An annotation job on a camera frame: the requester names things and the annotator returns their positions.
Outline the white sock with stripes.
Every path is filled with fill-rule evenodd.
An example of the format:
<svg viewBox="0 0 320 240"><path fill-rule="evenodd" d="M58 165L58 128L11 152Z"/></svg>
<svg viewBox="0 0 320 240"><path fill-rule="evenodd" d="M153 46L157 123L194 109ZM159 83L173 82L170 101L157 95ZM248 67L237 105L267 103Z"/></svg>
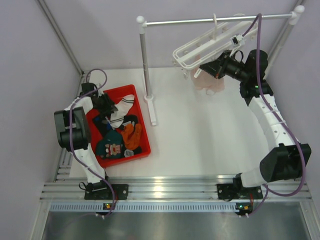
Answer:
<svg viewBox="0 0 320 240"><path fill-rule="evenodd" d="M116 105L117 111L110 115L110 125L113 128L118 128L124 121L125 116L132 108L135 102L135 96L133 94L129 94L124 96Z"/></svg>

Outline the pink sock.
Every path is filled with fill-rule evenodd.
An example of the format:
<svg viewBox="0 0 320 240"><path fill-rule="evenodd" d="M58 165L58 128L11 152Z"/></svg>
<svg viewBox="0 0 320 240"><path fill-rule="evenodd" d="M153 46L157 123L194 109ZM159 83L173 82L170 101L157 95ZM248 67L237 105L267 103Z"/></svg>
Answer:
<svg viewBox="0 0 320 240"><path fill-rule="evenodd" d="M222 92L225 89L224 78L214 78L200 69L199 66L190 71L190 78L196 90L205 90L205 93L209 96Z"/></svg>

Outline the white plastic clip hanger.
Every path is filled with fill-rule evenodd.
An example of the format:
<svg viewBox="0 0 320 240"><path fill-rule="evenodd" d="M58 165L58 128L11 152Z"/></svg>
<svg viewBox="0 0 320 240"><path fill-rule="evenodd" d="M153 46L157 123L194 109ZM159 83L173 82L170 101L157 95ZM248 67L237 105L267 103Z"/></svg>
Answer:
<svg viewBox="0 0 320 240"><path fill-rule="evenodd" d="M216 60L224 51L234 56L243 46L233 48L231 37L241 34L245 43L252 40L258 31L258 23L252 20L218 23L213 15L214 27L188 43L178 47L172 53L171 61L175 67L181 67L187 76L191 70L200 65Z"/></svg>

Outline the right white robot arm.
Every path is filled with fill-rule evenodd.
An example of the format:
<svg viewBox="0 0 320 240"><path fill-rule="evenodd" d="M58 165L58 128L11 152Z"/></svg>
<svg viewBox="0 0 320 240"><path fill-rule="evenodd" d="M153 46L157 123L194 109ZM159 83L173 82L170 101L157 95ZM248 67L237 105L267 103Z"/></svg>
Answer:
<svg viewBox="0 0 320 240"><path fill-rule="evenodd" d="M225 76L240 82L239 91L253 112L267 140L269 153L254 169L233 179L233 192L246 198L253 187L282 180L303 180L312 150L301 144L280 114L274 93L263 79L268 55L263 50L251 50L246 61L236 60L231 50L225 50L215 60L200 65L200 69L217 80Z"/></svg>

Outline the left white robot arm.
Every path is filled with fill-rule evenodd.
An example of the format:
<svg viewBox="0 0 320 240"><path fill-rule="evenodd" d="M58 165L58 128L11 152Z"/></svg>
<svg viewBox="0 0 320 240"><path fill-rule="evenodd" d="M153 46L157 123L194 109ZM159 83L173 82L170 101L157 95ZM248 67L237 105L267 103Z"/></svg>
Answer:
<svg viewBox="0 0 320 240"><path fill-rule="evenodd" d="M83 83L82 92L65 109L54 113L58 144L71 152L83 167L87 184L84 190L96 192L103 199L113 194L113 186L106 182L105 170L98 163L91 146L91 132L86 114L95 109L103 119L118 111L108 94L101 92L94 83Z"/></svg>

